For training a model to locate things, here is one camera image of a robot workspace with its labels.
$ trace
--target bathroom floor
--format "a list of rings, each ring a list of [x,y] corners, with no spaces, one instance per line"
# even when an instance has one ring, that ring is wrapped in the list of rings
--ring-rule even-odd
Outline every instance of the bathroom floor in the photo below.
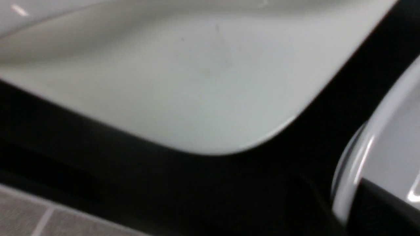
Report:
[[[0,185],[0,235],[146,236],[146,234]]]

